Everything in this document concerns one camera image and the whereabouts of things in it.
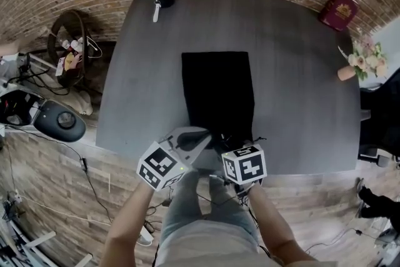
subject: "jeans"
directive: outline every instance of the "jeans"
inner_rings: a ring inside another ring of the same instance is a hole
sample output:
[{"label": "jeans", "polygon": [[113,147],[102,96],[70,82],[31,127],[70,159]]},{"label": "jeans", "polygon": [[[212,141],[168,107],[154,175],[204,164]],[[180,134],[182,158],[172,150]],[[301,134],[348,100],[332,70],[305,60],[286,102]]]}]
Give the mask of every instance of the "jeans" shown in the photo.
[{"label": "jeans", "polygon": [[211,213],[203,215],[196,192],[200,174],[190,171],[178,183],[177,193],[169,205],[167,215],[162,222],[160,244],[174,231],[199,219],[233,224],[247,231],[258,243],[256,225],[249,213],[234,200],[230,199],[223,182],[210,178]]}]

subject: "black chair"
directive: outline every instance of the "black chair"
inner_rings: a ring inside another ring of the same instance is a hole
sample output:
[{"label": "black chair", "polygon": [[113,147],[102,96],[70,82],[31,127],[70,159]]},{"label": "black chair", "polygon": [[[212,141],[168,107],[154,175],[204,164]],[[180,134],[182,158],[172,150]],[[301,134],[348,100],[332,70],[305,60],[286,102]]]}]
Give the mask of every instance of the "black chair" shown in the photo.
[{"label": "black chair", "polygon": [[399,157],[400,68],[377,90],[361,90],[361,109],[370,110],[371,117],[361,121],[359,159],[385,165],[388,160],[381,159],[383,163],[379,164],[379,160],[362,156],[372,156],[378,148]]}]

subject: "white flower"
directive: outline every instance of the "white flower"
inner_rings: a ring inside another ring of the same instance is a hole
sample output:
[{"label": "white flower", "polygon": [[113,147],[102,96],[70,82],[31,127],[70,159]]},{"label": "white flower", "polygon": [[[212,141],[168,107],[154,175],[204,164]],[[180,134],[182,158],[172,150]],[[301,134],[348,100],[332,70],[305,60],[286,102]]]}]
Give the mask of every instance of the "white flower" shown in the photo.
[{"label": "white flower", "polygon": [[378,77],[385,77],[386,76],[386,71],[388,71],[388,69],[386,68],[386,65],[384,66],[378,66],[376,68],[376,75]]},{"label": "white flower", "polygon": [[357,57],[355,55],[350,54],[347,60],[349,61],[350,66],[352,67],[357,66]]},{"label": "white flower", "polygon": [[365,71],[367,69],[367,64],[365,62],[365,58],[364,57],[362,57],[362,56],[358,56],[357,57],[357,66],[362,71]]},{"label": "white flower", "polygon": [[370,56],[367,57],[366,62],[371,68],[376,68],[378,66],[379,60],[375,56]]}]

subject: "person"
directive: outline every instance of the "person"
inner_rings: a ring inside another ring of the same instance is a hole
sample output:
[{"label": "person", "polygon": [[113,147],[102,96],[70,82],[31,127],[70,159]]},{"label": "person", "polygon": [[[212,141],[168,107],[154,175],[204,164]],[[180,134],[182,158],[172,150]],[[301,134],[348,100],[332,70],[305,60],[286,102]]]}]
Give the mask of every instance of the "person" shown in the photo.
[{"label": "person", "polygon": [[357,212],[358,218],[388,218],[393,229],[400,233],[400,203],[386,196],[375,195],[365,187],[364,178],[361,178],[357,184],[357,195],[362,200]]},{"label": "person", "polygon": [[[196,192],[199,171],[179,182],[162,222],[155,266],[336,266],[305,253],[265,190],[256,183],[248,198],[264,244],[274,259],[258,253],[258,232],[248,211],[227,193],[223,182],[209,177],[211,213],[203,216]],[[153,189],[141,181],[112,223],[100,267],[135,266],[134,249]]]}]

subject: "flower vase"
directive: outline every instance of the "flower vase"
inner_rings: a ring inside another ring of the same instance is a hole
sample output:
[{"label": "flower vase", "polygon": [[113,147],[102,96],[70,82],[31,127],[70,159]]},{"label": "flower vase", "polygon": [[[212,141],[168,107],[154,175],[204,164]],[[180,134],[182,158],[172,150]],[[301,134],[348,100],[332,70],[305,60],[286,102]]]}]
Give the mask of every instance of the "flower vase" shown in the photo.
[{"label": "flower vase", "polygon": [[341,81],[348,80],[356,75],[356,71],[352,66],[346,66],[338,70],[337,76]]}]

